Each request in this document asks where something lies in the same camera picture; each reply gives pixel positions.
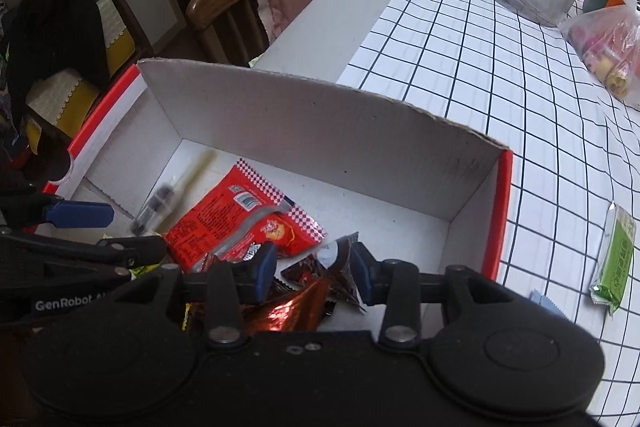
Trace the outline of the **brown triangular snack packet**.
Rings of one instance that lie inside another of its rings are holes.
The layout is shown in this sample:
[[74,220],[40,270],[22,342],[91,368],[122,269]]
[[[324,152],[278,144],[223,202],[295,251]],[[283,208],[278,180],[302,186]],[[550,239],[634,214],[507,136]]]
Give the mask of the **brown triangular snack packet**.
[[307,256],[283,269],[281,277],[285,282],[298,286],[307,286],[324,277],[329,281],[331,298],[362,310],[350,269],[350,253],[358,242],[358,237],[359,233],[355,232],[320,245]]

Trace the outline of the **red foil snack packet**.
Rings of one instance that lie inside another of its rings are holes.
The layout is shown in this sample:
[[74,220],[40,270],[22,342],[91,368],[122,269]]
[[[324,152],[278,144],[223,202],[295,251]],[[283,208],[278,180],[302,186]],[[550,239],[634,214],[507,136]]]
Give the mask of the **red foil snack packet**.
[[206,303],[193,303],[186,314],[187,331],[203,319],[207,332],[232,332],[240,337],[257,332],[313,332],[329,308],[330,281],[312,280],[299,289],[277,279],[235,288],[236,297],[214,291]]

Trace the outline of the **light blue snack packet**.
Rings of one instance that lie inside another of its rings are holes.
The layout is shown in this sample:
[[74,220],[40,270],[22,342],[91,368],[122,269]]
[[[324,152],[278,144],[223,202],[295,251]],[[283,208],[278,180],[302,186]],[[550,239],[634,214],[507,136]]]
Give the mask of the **light blue snack packet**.
[[566,317],[562,310],[549,297],[541,294],[540,291],[536,291],[536,289],[534,289],[529,294],[529,300],[532,303],[536,303],[536,305],[540,306],[542,309],[545,309],[549,313],[557,315],[558,317],[563,317],[563,319],[565,319]]

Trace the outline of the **green snack bar packet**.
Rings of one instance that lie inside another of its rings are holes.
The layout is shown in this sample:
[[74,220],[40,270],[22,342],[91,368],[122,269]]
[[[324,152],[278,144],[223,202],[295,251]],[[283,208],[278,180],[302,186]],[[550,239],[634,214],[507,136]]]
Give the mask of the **green snack bar packet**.
[[623,303],[627,281],[634,259],[637,222],[620,205],[608,206],[605,226],[594,268],[589,294],[597,306],[604,306],[613,315]]

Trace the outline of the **chocolate lollipop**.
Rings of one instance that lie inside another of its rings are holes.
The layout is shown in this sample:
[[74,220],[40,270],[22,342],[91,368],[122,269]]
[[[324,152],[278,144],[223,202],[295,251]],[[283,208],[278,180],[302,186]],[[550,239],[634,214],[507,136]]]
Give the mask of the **chocolate lollipop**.
[[202,150],[198,155],[192,157],[188,165],[169,181],[160,184],[146,200],[134,221],[131,222],[130,232],[134,236],[156,233],[182,201],[186,189],[214,156],[212,150]]

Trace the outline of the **red orange snack bag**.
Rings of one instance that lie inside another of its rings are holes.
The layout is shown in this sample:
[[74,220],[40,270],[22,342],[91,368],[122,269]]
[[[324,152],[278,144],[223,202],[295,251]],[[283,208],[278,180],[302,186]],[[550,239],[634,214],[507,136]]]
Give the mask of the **red orange snack bag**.
[[322,243],[326,232],[244,159],[165,234],[169,254],[184,272],[217,261],[253,259],[265,243],[294,257]]

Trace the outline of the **yellow white cushioned chair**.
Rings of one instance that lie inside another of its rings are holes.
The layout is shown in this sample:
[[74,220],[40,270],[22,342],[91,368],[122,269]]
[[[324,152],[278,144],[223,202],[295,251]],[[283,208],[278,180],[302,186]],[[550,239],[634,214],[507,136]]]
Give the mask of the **yellow white cushioned chair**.
[[115,0],[25,0],[21,28],[27,135],[40,140],[40,118],[72,139],[136,55],[134,35]]

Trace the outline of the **red and white cardboard box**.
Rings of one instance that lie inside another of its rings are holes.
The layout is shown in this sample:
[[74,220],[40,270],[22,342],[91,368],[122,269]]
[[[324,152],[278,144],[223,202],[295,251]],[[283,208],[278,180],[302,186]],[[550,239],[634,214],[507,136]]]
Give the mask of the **red and white cardboard box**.
[[246,160],[330,239],[356,233],[380,259],[497,275],[511,151],[414,103],[332,82],[187,60],[145,60],[107,93],[48,191],[109,202],[127,222],[202,150],[196,204]]

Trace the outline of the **black jacket on chair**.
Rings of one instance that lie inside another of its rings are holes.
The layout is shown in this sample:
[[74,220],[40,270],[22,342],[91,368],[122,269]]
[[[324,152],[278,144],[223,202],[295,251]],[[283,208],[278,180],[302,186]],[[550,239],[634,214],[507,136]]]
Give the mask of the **black jacket on chair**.
[[1,49],[9,53],[13,124],[22,122],[32,85],[64,69],[99,89],[110,83],[101,14],[93,0],[22,0]]

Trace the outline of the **wooden chair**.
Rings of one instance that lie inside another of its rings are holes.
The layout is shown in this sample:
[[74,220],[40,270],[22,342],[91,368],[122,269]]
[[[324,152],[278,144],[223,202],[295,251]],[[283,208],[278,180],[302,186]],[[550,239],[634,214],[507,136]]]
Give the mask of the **wooden chair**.
[[257,0],[191,0],[186,17],[209,61],[247,67],[272,45],[257,9]]

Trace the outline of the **black grid white tablecloth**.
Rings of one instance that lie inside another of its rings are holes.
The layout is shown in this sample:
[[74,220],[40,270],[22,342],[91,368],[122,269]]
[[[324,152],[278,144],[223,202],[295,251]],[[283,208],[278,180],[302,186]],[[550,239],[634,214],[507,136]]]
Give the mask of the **black grid white tablecloth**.
[[612,98],[559,31],[495,0],[390,0],[340,76],[471,127],[512,150],[501,283],[547,295],[600,341],[590,412],[639,421],[639,270],[620,309],[589,285],[608,208],[639,211],[639,115]]

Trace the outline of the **pink clear plastic bag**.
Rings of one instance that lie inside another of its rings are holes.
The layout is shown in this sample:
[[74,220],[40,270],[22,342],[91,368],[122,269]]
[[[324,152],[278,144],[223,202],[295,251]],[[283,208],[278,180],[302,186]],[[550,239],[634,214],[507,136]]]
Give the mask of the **pink clear plastic bag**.
[[639,107],[639,8],[637,0],[585,11],[559,24],[565,40],[617,100]]

